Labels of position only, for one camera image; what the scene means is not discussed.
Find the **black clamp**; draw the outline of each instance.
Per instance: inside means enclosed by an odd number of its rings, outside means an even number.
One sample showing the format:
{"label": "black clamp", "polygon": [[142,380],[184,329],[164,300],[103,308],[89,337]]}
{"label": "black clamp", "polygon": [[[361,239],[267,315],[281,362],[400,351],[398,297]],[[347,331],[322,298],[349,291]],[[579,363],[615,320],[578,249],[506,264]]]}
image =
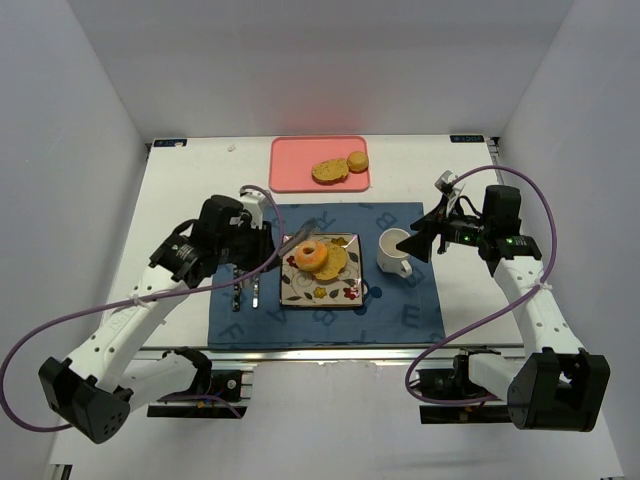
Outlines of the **black clamp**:
{"label": "black clamp", "polygon": [[131,412],[130,389],[118,387],[109,393],[96,387],[69,368],[70,359],[59,362],[49,357],[38,370],[51,409],[89,437],[93,443],[106,442],[120,430]]}
{"label": "black clamp", "polygon": [[176,355],[186,358],[197,370],[189,388],[180,393],[185,395],[206,395],[209,392],[209,387],[211,385],[212,363],[211,360],[209,360],[209,357],[200,350],[189,347],[180,347],[175,350],[168,350],[164,352],[162,354],[162,358],[165,358],[170,353],[175,353]]}
{"label": "black clamp", "polygon": [[533,353],[509,386],[511,421],[520,429],[590,432],[610,373],[602,355],[585,350],[562,354],[544,348]]}

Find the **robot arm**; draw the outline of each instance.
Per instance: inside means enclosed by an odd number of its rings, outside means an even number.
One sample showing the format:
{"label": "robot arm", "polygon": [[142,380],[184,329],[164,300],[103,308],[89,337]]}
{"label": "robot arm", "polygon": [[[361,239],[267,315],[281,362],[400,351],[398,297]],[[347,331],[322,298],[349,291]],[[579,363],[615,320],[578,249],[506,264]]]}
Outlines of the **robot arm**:
{"label": "robot arm", "polygon": [[[266,198],[244,193],[242,202],[215,195],[200,217],[176,227],[151,256],[131,296],[180,292],[198,286],[219,265],[252,271],[274,252]],[[185,231],[191,227],[191,233]],[[279,265],[278,257],[267,270]],[[95,443],[111,438],[133,410],[165,395],[207,393],[211,361],[179,348],[158,362],[125,369],[151,333],[186,296],[161,298],[116,310],[62,362],[49,358],[38,374],[50,407]]]}
{"label": "robot arm", "polygon": [[[397,248],[428,262],[438,235],[440,254],[450,242],[475,246],[509,303],[518,300],[543,271],[534,239],[520,235],[519,190],[489,186],[482,214],[465,215],[462,189],[453,188],[449,178],[451,172],[445,172],[436,182],[443,193],[440,203],[411,226],[418,233]],[[454,362],[454,377],[505,401],[518,428],[593,429],[610,374],[605,358],[587,353],[545,285],[513,313],[524,343],[524,365],[487,349],[469,350],[466,361]]]}

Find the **white wall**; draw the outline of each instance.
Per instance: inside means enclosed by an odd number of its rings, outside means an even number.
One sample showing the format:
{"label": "white wall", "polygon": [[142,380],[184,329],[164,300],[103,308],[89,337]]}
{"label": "white wall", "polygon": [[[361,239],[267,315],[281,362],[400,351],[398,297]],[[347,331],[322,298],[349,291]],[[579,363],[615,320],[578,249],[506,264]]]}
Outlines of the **white wall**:
{"label": "white wall", "polygon": [[[554,292],[611,365],[604,412],[628,478],[640,478],[639,22],[637,0],[576,0],[502,140],[504,162],[549,196],[559,225]],[[547,239],[541,208],[527,201],[525,220]]]}
{"label": "white wall", "polygon": [[[65,0],[0,3],[0,356],[24,333],[104,300],[144,147]],[[46,332],[10,368],[10,403],[55,424],[37,377],[93,320]],[[2,477],[41,478],[51,435],[0,413]]]}
{"label": "white wall", "polygon": [[571,0],[70,0],[145,140],[501,133]]}

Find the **pink tray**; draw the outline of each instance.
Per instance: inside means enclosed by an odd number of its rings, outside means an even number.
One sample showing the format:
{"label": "pink tray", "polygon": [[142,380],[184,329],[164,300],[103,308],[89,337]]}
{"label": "pink tray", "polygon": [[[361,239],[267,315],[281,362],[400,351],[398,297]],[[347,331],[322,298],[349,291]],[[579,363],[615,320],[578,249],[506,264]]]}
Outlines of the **pink tray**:
{"label": "pink tray", "polygon": [[278,137],[271,144],[269,187],[277,193],[364,192],[371,184],[369,169],[349,173],[344,182],[320,185],[311,178],[311,168],[332,158],[347,158],[351,152],[367,152],[367,142],[357,135]]}

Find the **cable tie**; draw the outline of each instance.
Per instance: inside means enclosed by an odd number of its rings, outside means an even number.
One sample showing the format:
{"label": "cable tie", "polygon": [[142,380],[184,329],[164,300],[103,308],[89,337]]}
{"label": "cable tie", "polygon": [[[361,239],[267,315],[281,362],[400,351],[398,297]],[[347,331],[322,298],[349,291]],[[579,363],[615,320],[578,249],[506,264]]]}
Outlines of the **cable tie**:
{"label": "cable tie", "polygon": [[151,306],[145,302],[144,300],[140,299],[140,295],[138,295],[138,292],[135,293],[131,293],[129,295],[127,295],[127,298],[129,300],[133,300],[133,304],[138,306],[138,307],[143,307],[146,308],[147,310],[151,310]]}
{"label": "cable tie", "polygon": [[540,281],[540,278],[536,278],[532,284],[527,285],[527,288],[533,288],[536,285],[540,287],[540,290],[549,290],[549,291],[553,290],[553,285],[549,285],[547,282],[542,283]]}

